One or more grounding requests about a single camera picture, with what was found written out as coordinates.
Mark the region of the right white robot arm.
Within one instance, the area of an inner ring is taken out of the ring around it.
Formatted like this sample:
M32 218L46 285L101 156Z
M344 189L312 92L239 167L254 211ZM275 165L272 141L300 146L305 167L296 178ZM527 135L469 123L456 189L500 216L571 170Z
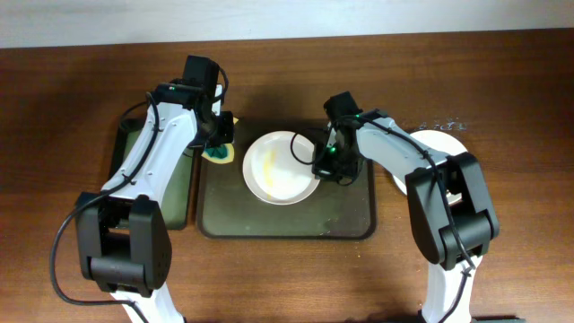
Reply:
M312 171L348 186L370 160L403 180L413 239L429 263L424 322L470 322L474 278L500 233L489 189L470 153L437 151L378 110L328 115L328 137L316 145Z

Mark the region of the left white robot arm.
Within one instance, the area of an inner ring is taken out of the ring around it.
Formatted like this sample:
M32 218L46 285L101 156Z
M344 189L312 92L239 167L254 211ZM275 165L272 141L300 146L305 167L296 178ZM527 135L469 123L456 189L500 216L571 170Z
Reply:
M99 194L82 193L75 217L84 278L112 295L134 322L182 322L167 276L172 247L161 204L188 148L232 142L226 85L162 83L146 95L146 118L127 157Z

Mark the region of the green and yellow sponge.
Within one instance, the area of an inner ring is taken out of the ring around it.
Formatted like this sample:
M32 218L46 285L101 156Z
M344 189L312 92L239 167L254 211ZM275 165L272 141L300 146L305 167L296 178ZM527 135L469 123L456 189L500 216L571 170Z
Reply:
M235 138L235 124L237 119L234 117L234 138ZM234 160L234 139L230 144L222 144L219 146L202 146L201 156L209 162L216 164L231 163Z

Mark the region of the white plate yellow stain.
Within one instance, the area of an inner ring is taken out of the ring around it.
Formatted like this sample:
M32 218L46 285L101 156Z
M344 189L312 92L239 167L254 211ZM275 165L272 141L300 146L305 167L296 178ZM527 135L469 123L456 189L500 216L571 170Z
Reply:
M437 130L418 130L411 133L411 136L419 142L426 144L430 148L448 153L450 155L458 155L467 152L465 146L454 136L448 135L444 132ZM406 196L406 185L398 177L393 176L393 181L396 187ZM447 191L447 200L449 205L454 205L462 199L462 194L451 194Z

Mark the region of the pink rimmed white plate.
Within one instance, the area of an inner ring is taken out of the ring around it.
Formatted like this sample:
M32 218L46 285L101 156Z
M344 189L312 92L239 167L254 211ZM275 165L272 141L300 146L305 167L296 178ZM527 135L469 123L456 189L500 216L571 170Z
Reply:
M245 152L242 174L253 195L271 205L294 205L311 196L319 180L311 166L297 161L313 157L314 145L292 131L260 136Z

